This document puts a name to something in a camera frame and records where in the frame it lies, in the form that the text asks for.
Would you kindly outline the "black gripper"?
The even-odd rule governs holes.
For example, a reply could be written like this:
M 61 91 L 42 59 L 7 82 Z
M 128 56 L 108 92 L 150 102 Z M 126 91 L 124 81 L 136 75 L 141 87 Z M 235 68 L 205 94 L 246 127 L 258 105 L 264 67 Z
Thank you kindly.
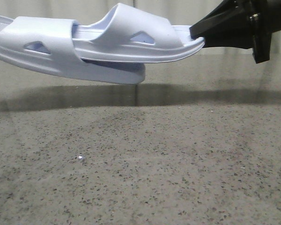
M 281 0 L 224 0 L 190 34 L 204 37 L 204 48 L 251 48 L 255 62 L 262 63 L 270 59 L 272 34 L 280 30 Z

